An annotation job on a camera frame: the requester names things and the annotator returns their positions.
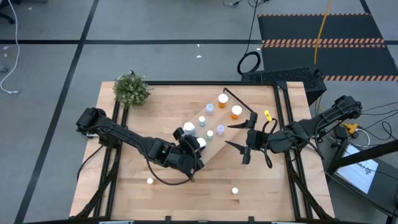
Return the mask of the black mat orange striped edges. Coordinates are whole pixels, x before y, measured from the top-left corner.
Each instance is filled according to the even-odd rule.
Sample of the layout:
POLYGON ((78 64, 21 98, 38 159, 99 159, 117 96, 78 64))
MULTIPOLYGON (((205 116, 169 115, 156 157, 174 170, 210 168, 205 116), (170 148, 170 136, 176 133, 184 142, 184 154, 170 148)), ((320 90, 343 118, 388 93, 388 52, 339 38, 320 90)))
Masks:
POLYGON ((398 68, 372 15, 261 14, 266 70, 317 67, 326 81, 398 82, 398 68))

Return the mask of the black side stand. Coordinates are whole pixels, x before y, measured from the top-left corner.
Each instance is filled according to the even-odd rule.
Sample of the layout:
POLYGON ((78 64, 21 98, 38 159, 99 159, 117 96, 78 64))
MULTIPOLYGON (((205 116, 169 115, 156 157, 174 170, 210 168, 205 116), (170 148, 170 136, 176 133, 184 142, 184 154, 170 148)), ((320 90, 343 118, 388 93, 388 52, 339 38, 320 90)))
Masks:
POLYGON ((397 152, 398 140, 369 149, 361 149, 352 144, 341 143, 330 165, 326 168, 326 178, 342 186, 365 202, 370 203, 373 207, 385 213, 390 219, 398 219, 398 166, 394 167, 380 160, 382 156, 390 156, 397 152), (370 159, 376 161, 379 165, 367 194, 345 181, 336 173, 340 167, 370 159))

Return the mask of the large white medicine bottle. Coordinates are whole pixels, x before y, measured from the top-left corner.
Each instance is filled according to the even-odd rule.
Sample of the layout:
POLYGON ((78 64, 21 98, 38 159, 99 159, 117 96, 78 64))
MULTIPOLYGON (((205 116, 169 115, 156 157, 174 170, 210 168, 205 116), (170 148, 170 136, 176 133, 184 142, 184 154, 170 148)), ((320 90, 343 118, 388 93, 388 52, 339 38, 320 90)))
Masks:
POLYGON ((183 125, 183 130, 184 130, 185 134, 189 134, 189 135, 194 136, 196 127, 195 127, 195 125, 192 122, 186 122, 183 125))

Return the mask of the black power adapter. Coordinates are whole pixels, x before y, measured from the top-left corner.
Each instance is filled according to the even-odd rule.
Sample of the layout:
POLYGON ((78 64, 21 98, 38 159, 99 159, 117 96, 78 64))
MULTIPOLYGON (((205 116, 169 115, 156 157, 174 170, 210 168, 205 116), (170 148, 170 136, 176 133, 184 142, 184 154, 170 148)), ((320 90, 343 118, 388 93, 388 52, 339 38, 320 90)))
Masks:
POLYGON ((346 131, 346 128, 342 127, 342 126, 337 126, 334 129, 334 134, 335 137, 339 140, 344 140, 348 138, 348 133, 346 131))

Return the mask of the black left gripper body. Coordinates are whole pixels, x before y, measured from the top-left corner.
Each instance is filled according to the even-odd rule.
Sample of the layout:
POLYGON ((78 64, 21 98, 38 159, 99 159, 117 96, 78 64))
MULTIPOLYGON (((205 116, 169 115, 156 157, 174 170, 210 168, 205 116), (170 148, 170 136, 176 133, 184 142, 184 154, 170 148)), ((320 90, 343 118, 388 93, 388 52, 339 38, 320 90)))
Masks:
POLYGON ((182 128, 177 128, 173 132, 173 137, 178 144, 172 144, 171 155, 169 156, 170 167, 179 170, 184 174, 194 174, 204 168, 201 155, 195 154, 195 150, 200 147, 198 144, 190 144, 185 140, 186 134, 182 128))

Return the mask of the black aluminium table frame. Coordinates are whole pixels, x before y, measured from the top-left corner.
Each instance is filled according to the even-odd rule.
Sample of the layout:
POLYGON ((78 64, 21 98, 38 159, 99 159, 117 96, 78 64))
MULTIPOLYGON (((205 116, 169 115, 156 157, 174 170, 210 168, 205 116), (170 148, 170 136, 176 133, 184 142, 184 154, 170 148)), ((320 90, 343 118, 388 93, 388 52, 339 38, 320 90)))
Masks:
MULTIPOLYGON (((238 95, 259 115, 257 129, 266 122, 265 110, 271 116, 282 114, 284 122, 310 117, 307 96, 302 83, 289 82, 286 90, 272 85, 238 82, 171 82, 152 84, 150 97, 143 106, 129 110, 127 126, 143 136, 173 141, 173 132, 197 115, 224 88, 238 95)), ((173 169, 147 164, 131 146, 119 151, 121 156, 116 190, 105 192, 101 215, 115 220, 194 221, 293 221, 306 217, 302 194, 291 196, 285 156, 271 154, 273 168, 268 168, 261 152, 251 154, 251 162, 242 164, 239 152, 226 145, 195 175, 193 182, 173 169), (147 179, 152 178, 152 185, 147 179), (238 188, 233 194, 231 189, 238 188)))

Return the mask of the wooden shelf black metal frame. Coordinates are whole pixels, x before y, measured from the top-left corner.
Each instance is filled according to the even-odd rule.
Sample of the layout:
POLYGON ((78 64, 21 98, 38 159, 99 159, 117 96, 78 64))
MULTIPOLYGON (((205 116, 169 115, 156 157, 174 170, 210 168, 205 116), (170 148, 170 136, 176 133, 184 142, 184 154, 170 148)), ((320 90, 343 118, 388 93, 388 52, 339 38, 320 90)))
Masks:
POLYGON ((196 130, 194 136, 197 138, 203 138, 206 141, 206 146, 205 146, 206 149, 201 154, 201 160, 203 161, 204 165, 210 162, 212 158, 215 157, 222 148, 224 148, 226 145, 229 145, 226 144, 225 141, 233 142, 233 138, 240 131, 248 130, 248 129, 229 128, 228 126, 234 124, 240 124, 245 122, 245 120, 249 120, 250 113, 254 112, 247 104, 243 102, 242 99, 238 97, 238 95, 234 94, 230 89, 224 88, 222 93, 227 94, 229 98, 225 108, 218 107, 218 96, 217 96, 212 102, 210 102, 211 104, 214 105, 214 113, 212 115, 206 114, 206 105, 205 105, 204 109, 202 109, 197 115, 186 121, 186 122, 192 122, 195 125, 196 130), (232 114, 231 108, 235 105, 239 105, 243 109, 243 112, 241 113, 238 119, 231 118, 232 114), (204 127, 201 127, 199 124, 198 118, 200 116, 204 116, 206 119, 204 127), (217 126, 219 124, 225 126, 225 131, 224 134, 222 135, 217 135, 217 126), (209 130, 212 130, 214 132, 212 140, 208 140, 206 137, 206 133, 209 130))

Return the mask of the black chair base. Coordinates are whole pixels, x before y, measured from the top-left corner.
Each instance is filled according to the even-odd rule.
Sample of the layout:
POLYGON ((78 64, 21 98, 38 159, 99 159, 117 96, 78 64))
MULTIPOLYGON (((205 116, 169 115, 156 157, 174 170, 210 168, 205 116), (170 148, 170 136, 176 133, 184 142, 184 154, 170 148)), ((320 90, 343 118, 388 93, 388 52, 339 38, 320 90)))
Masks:
MULTIPOLYGON (((8 0, 0 0, 0 9, 2 9, 8 5, 9 5, 8 0)), ((10 24, 15 24, 15 20, 12 17, 10 17, 2 12, 0 12, 0 18, 7 20, 8 23, 10 23, 10 24)))

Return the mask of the white paper sheet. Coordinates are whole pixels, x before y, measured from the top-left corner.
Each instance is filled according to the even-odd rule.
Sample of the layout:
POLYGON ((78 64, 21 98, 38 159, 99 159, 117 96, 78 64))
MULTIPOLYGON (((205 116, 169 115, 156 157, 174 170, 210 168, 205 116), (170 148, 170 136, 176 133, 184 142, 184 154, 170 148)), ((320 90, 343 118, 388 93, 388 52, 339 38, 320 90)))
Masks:
POLYGON ((372 159, 340 167, 336 173, 351 185, 367 194, 378 168, 378 163, 372 159))

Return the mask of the black perforated computer tower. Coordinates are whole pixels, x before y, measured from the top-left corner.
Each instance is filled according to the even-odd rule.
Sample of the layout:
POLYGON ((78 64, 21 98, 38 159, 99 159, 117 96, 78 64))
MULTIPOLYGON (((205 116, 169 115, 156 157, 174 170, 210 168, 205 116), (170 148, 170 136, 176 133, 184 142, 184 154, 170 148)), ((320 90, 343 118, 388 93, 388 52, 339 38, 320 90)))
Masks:
POLYGON ((247 72, 241 75, 242 82, 302 82, 309 105, 316 101, 327 90, 323 78, 324 76, 319 69, 308 67, 274 71, 263 70, 256 72, 247 72))

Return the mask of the green potted plant dark pot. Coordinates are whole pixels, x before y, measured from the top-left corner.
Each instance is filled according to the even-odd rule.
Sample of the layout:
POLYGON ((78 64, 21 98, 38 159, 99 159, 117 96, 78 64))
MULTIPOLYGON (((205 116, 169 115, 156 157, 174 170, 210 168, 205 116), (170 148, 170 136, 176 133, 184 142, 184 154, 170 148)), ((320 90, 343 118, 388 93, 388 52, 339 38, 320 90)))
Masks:
POLYGON ((115 100, 127 107, 142 106, 151 95, 152 88, 145 78, 133 70, 121 74, 113 86, 115 100))

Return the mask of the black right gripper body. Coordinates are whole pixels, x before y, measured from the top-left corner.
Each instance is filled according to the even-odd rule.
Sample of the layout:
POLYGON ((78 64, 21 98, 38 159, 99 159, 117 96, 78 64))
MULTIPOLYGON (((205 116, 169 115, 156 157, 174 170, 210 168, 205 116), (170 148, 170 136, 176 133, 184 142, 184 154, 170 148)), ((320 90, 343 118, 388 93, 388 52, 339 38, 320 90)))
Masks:
POLYGON ((264 144, 267 140, 268 134, 265 133, 266 126, 270 121, 266 121, 261 131, 255 130, 257 123, 258 114, 255 112, 250 113, 250 119, 247 120, 246 127, 248 128, 246 146, 243 150, 243 164, 249 164, 251 161, 251 150, 261 151, 264 154, 266 164, 271 163, 271 159, 267 155, 266 145, 264 144))

